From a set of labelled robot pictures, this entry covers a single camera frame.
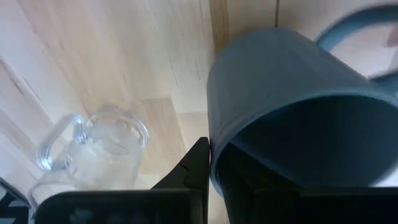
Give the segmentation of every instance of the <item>mug handle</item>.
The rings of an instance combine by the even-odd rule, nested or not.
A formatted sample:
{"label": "mug handle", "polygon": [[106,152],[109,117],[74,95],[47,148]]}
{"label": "mug handle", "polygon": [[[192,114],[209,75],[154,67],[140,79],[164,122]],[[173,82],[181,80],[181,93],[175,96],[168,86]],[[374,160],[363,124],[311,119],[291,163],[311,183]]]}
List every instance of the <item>mug handle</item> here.
{"label": "mug handle", "polygon": [[[320,48],[330,52],[336,45],[351,34],[365,27],[388,22],[398,22],[398,5],[387,4],[372,6],[349,14],[324,30],[315,42]],[[398,97],[397,70],[373,77],[370,80],[377,83],[386,92]]]}
{"label": "mug handle", "polygon": [[64,130],[73,123],[73,140],[81,144],[86,139],[84,118],[79,115],[70,114],[64,116],[54,127],[52,132],[40,144],[37,151],[37,163],[44,171],[60,170],[67,166],[65,161],[55,162],[50,157],[50,150],[54,142],[60,137]]}

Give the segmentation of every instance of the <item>wooden plank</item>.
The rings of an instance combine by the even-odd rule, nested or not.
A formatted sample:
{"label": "wooden plank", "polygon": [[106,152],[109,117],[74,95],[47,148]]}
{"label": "wooden plank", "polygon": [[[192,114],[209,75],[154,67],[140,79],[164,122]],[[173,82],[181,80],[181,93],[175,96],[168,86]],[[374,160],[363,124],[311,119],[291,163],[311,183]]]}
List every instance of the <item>wooden plank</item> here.
{"label": "wooden plank", "polygon": [[82,1],[17,2],[89,113],[130,100],[127,83],[109,60]]}
{"label": "wooden plank", "polygon": [[21,82],[7,69],[0,60],[0,122],[1,130],[12,136],[23,136],[18,141],[32,142],[26,152],[31,159],[35,157],[35,148],[45,135],[52,129],[52,123],[33,96],[23,87]]}
{"label": "wooden plank", "polygon": [[76,94],[14,0],[0,2],[0,29],[6,30],[0,35],[1,66],[50,120],[57,122],[67,113],[84,115]]}
{"label": "wooden plank", "polygon": [[118,66],[130,99],[170,96],[169,55],[147,1],[83,1],[104,51]]}
{"label": "wooden plank", "polygon": [[261,28],[275,25],[277,0],[210,0],[216,53],[231,41]]}
{"label": "wooden plank", "polygon": [[186,150],[170,99],[142,100],[132,110],[146,124],[150,141],[140,173],[158,175],[159,181],[180,162]]}
{"label": "wooden plank", "polygon": [[0,176],[23,195],[27,195],[41,174],[39,168],[0,133]]}
{"label": "wooden plank", "polygon": [[213,63],[207,0],[148,0],[168,53],[170,96],[177,113],[206,111],[207,75]]}
{"label": "wooden plank", "polygon": [[182,113],[177,115],[177,119],[186,150],[200,137],[209,136],[207,113]]}
{"label": "wooden plank", "polygon": [[209,186],[208,223],[209,224],[229,223],[224,199],[218,195],[218,193],[213,187],[213,184],[211,183]]}
{"label": "wooden plank", "polygon": [[21,156],[26,156],[30,162],[36,163],[36,146],[31,138],[21,131],[3,111],[0,111],[0,133],[7,137],[7,140],[13,144],[13,148],[16,148],[18,152],[15,153],[22,153]]}

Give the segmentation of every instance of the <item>glass mug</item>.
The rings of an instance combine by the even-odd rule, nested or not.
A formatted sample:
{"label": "glass mug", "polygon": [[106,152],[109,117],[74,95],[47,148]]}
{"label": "glass mug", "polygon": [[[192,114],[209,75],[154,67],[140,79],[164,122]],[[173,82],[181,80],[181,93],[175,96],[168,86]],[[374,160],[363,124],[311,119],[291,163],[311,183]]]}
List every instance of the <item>glass mug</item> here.
{"label": "glass mug", "polygon": [[[70,124],[73,139],[53,160],[51,148]],[[29,190],[32,208],[65,191],[133,188],[148,140],[140,119],[117,108],[95,113],[87,124],[79,115],[63,117],[37,151],[37,162],[45,173]]]}

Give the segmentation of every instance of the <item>light-colored wood surface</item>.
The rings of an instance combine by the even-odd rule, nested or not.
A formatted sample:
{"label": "light-colored wood surface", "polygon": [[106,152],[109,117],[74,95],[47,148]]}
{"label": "light-colored wood surface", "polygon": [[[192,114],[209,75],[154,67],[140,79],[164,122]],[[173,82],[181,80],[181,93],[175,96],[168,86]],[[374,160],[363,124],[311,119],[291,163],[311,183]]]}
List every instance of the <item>light-colored wood surface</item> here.
{"label": "light-colored wood surface", "polygon": [[[148,189],[208,135],[207,75],[231,41],[276,24],[313,39],[346,13],[381,2],[398,0],[0,0],[0,176],[26,194],[42,175],[35,151],[54,123],[117,105],[149,128],[137,181]],[[395,49],[382,45],[390,28],[377,29],[334,54],[360,72],[389,65]],[[373,47],[357,41],[366,38]],[[345,46],[365,49],[367,60],[375,51],[383,57],[364,67]],[[212,187],[208,216],[228,223]]]}

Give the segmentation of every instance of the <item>wooden floor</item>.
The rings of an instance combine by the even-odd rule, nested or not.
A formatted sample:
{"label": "wooden floor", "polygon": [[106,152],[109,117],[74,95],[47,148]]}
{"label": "wooden floor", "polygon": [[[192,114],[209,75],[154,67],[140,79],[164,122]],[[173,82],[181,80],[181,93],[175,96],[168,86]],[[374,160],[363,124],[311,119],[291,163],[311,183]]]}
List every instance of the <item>wooden floor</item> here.
{"label": "wooden floor", "polygon": [[[232,40],[275,26],[314,39],[384,2],[398,0],[0,0],[0,176],[26,194],[54,123],[117,105],[149,128],[138,187],[150,188],[208,135],[207,75]],[[385,71],[393,28],[361,31],[333,53],[364,75]],[[213,189],[209,221],[228,222]]]}

